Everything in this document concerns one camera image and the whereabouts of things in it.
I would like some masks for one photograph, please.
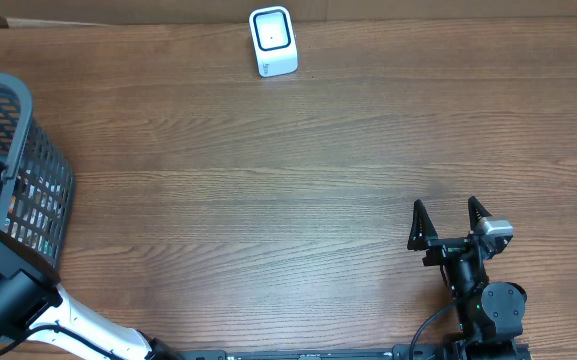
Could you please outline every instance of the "cable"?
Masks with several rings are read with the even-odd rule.
[[[16,348],[19,344],[21,344],[22,342],[26,341],[30,336],[34,335],[35,333],[38,333],[40,331],[44,331],[44,330],[52,330],[54,332],[61,332],[64,333],[65,335],[70,336],[71,338],[79,341],[80,343],[86,345],[87,347],[89,347],[91,350],[98,352],[99,354],[101,354],[102,356],[107,357],[110,360],[123,360],[122,358],[120,358],[119,356],[108,352],[102,348],[100,348],[99,346],[93,344],[92,342],[90,342],[89,340],[87,340],[86,338],[84,338],[83,336],[68,330],[64,327],[61,327],[59,325],[42,325],[42,326],[37,326],[36,328],[32,329],[32,330],[28,330],[24,333],[23,335],[23,339],[21,340],[16,340],[15,342],[13,342],[12,344],[6,345],[4,348],[0,349],[0,356],[6,354],[7,352],[13,350],[14,348]]]
[[[452,308],[455,305],[457,305],[457,301],[446,305],[443,309],[434,313],[431,317],[429,317],[426,321],[424,321],[423,324],[421,324],[421,326],[419,327],[419,329],[415,333],[415,336],[412,337],[412,341],[410,342],[410,349],[408,350],[408,360],[414,360],[415,344],[417,344],[417,340],[419,340],[421,333],[426,329],[426,327],[428,327],[428,325],[430,325],[431,322],[433,322],[433,321],[437,320],[438,318],[446,315],[446,313],[448,311],[452,310]]]
[[[444,279],[444,285],[448,287],[448,279],[446,279],[446,272],[444,271],[444,264],[439,264],[439,271],[441,271],[441,278]]]

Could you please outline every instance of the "white plastic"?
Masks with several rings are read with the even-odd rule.
[[[270,77],[297,70],[297,44],[288,10],[283,6],[257,9],[248,21],[259,75]]]
[[[58,324],[123,359],[143,360],[146,358],[150,352],[150,345],[137,330],[119,326],[95,313],[77,300],[72,299],[61,285],[58,286],[58,290],[63,298],[63,303],[59,307],[47,309],[30,325],[30,329],[41,325]],[[60,347],[83,359],[107,359],[107,357],[60,332],[44,330],[33,334],[28,339]]]

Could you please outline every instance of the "table surface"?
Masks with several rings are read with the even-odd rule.
[[[515,225],[487,269],[528,291],[521,342],[577,359],[577,19],[295,32],[262,80],[246,24],[0,30],[76,172],[70,293],[179,350],[405,343],[449,301],[413,201],[450,237],[476,195]]]

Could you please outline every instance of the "wooden table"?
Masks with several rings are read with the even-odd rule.
[[[577,19],[295,29],[266,80],[246,24],[0,31],[76,171],[66,288],[180,350],[409,342],[449,301],[412,203],[460,236],[474,194],[515,225],[487,268],[528,291],[521,341],[577,359]]]

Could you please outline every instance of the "basket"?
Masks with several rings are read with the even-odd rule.
[[[75,192],[73,172],[32,118],[30,91],[0,74],[0,229],[59,265]]]

